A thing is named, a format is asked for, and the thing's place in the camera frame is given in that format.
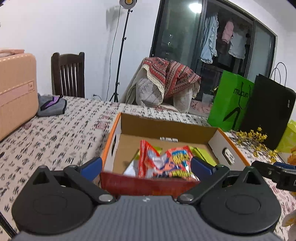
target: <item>gray cloth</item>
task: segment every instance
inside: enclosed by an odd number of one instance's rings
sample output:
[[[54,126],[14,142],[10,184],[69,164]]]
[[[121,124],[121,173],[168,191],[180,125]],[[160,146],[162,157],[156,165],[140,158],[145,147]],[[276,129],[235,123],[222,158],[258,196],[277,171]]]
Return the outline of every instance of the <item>gray cloth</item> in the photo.
[[[65,113],[67,101],[63,96],[41,96],[38,93],[39,108],[37,116],[52,116],[61,115]]]

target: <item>wooden chair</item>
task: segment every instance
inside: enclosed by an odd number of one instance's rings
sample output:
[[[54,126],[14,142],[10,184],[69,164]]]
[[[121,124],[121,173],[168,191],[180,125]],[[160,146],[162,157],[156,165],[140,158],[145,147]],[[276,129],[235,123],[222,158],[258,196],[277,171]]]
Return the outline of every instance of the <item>wooden chair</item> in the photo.
[[[55,95],[84,98],[84,53],[81,52],[79,55],[54,53],[52,78]]]

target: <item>red patterned blanket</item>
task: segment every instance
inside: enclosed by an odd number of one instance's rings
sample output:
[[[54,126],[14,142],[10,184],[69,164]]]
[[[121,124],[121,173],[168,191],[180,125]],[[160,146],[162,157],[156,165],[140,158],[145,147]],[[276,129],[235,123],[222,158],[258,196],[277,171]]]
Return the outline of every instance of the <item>red patterned blanket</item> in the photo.
[[[186,89],[195,82],[200,84],[200,76],[189,67],[174,60],[167,61],[159,57],[151,57],[145,58],[143,64],[149,66],[150,74],[164,88],[164,99]]]

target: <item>light blue garment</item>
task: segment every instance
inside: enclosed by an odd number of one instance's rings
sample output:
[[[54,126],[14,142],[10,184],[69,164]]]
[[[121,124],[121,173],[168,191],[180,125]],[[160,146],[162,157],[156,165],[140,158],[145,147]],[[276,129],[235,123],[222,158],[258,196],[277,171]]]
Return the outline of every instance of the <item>light blue garment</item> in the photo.
[[[207,64],[213,63],[213,56],[217,56],[216,40],[218,26],[218,13],[206,17],[204,34],[202,37],[202,53],[200,58],[201,61]]]

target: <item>lamp head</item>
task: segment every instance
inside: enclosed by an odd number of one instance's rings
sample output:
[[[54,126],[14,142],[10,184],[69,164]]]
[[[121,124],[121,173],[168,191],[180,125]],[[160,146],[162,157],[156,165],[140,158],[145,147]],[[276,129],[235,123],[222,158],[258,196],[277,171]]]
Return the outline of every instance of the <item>lamp head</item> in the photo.
[[[133,8],[137,3],[137,0],[119,0],[119,4],[124,9],[131,9]]]

